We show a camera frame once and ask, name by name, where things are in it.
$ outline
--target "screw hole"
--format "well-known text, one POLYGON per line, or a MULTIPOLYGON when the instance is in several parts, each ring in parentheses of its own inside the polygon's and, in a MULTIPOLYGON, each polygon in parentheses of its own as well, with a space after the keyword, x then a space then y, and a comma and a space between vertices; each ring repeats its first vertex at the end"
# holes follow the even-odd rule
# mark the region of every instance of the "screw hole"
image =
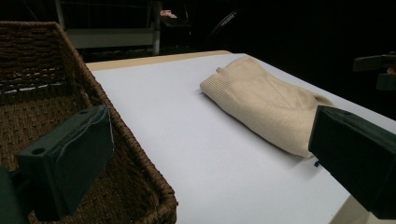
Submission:
POLYGON ((43 153, 45 150, 46 149, 44 149, 43 147, 35 148, 35 149, 33 149, 32 154, 36 156, 36 155, 43 153))

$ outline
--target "sweater sleeve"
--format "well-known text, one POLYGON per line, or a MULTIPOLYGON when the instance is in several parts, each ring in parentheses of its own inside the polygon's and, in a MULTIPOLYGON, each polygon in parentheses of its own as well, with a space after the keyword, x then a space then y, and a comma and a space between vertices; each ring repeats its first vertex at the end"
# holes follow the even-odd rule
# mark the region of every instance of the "sweater sleeve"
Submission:
POLYGON ((273 77, 248 56, 219 68, 200 87, 251 131, 306 158, 312 156, 308 142, 317 106, 335 106, 320 94, 273 77))

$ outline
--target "white table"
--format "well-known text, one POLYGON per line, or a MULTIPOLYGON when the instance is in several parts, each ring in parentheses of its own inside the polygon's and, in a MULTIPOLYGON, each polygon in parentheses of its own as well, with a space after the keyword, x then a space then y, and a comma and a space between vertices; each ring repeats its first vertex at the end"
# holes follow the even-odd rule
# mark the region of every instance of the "white table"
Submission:
MULTIPOLYGON (((201 92, 200 82, 242 56, 131 64, 93 74, 175 190, 177 223, 332 222, 349 193, 324 168, 314 166, 316 158, 273 147, 201 92)), ((321 93, 338 107, 396 133, 394 120, 261 65, 273 76, 321 93)))

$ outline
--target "white surface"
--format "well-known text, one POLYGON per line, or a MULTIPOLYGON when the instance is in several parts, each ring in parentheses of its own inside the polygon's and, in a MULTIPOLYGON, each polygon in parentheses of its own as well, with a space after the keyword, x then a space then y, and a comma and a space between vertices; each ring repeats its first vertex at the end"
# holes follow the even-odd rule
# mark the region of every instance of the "white surface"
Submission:
MULTIPOLYGON (((93 72, 176 191, 178 224, 329 223, 349 193, 316 158, 273 147, 228 116, 199 84, 245 54, 93 72)), ((273 76, 329 97, 396 133, 395 121, 261 62, 273 76)))

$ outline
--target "wicker basket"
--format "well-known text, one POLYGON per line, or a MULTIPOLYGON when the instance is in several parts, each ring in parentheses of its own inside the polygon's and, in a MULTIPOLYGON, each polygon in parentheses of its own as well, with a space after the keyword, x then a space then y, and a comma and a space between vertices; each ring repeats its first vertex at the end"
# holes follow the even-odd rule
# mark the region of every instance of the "wicker basket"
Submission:
MULTIPOLYGON (((0 21, 0 166, 79 110, 108 105, 115 151, 60 223, 176 223, 175 193, 56 22, 0 21)), ((34 213, 31 223, 40 223, 34 213)))

